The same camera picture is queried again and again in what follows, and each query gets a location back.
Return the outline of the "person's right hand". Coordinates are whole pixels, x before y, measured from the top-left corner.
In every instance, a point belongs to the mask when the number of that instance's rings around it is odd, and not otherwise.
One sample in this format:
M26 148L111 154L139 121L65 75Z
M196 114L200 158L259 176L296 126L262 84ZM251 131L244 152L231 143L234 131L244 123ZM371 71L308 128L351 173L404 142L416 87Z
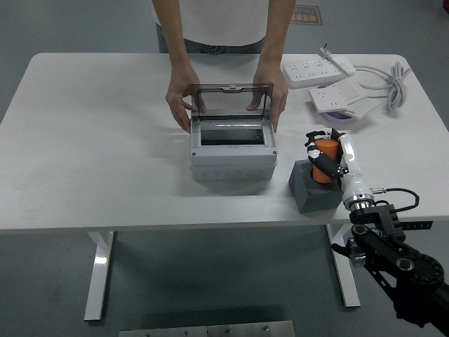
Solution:
M192 86L197 84L200 84L200 79L191 65L172 66L166 102L178 126L187 133L191 132L187 111L191 110L192 106L185 98L192 94Z

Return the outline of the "person's left hand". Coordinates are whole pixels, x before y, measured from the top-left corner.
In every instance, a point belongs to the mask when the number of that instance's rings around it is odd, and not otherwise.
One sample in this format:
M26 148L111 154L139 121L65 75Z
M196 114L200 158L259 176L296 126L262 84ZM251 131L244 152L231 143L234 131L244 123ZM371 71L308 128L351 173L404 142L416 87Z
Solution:
M273 130L276 133L281 113L286 108L288 97L288 85L283 77L280 64L272 62L259 62L255 75L254 84L272 84L270 119Z

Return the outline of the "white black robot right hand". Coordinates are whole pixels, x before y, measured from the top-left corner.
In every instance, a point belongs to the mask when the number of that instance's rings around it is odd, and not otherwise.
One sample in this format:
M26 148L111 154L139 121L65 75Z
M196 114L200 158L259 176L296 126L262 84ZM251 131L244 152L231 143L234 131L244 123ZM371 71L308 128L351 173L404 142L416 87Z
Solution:
M363 181L361 166L351 136L334 128L327 128L308 132L306 137L307 142L304 146L307 148L308 159L312 165L329 178L340 180L340 189L343 192L342 202L346 210L354 211L372 206L373 192ZM340 160L332 160L320 150L318 140L336 141L337 157Z

